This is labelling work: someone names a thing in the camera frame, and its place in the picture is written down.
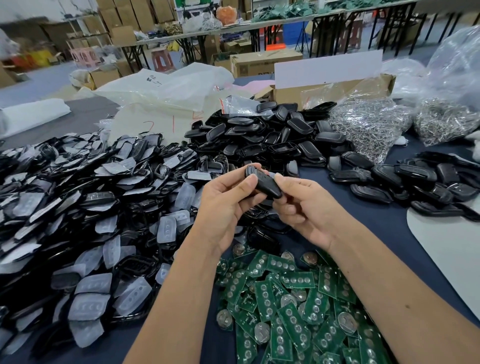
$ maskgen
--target forearm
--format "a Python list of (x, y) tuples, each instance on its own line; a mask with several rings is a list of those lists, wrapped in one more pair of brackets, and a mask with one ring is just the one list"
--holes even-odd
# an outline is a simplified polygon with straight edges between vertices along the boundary
[(203, 243), (192, 233), (183, 242), (125, 364), (199, 362), (220, 259)]
[(471, 363), (480, 330), (433, 292), (374, 234), (342, 219), (330, 254), (401, 364)]

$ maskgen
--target pink plastic stool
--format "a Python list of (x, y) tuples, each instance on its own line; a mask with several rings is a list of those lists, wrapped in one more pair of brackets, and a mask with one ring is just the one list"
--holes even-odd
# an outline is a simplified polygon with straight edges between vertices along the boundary
[(152, 61), (153, 67), (157, 72), (166, 72), (170, 70), (176, 70), (173, 65), (172, 58), (166, 48), (161, 48), (158, 50), (152, 50)]

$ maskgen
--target wall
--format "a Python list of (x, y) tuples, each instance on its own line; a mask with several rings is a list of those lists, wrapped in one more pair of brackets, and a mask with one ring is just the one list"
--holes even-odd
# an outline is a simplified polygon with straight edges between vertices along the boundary
[(96, 8), (95, 0), (0, 0), (0, 24), (40, 16), (60, 22), (65, 14), (80, 15), (92, 5)]

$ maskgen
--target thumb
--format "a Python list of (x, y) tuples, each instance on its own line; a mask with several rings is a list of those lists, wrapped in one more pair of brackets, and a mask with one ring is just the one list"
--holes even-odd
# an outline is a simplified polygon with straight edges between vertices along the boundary
[(275, 175), (275, 182), (286, 194), (301, 201), (305, 201), (312, 196), (312, 191), (308, 180), (300, 178), (284, 177), (280, 173)]
[(250, 196), (250, 194), (254, 191), (255, 187), (258, 183), (258, 177), (254, 174), (251, 174), (247, 178), (245, 178), (242, 182), (240, 182), (237, 186), (232, 188), (230, 191), (225, 192), (224, 194), (227, 196), (227, 199), (236, 204), (243, 200), (244, 198)]

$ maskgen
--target bag of metal rings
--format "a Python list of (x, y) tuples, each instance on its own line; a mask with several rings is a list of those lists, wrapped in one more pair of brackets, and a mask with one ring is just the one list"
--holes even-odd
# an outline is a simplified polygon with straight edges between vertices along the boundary
[(480, 125), (480, 113), (441, 97), (422, 100), (416, 111), (413, 127), (425, 146), (460, 138)]
[(411, 126), (412, 108), (396, 105), (390, 98), (347, 101), (330, 111), (335, 131), (347, 135), (356, 151), (373, 163), (385, 161), (395, 140)]

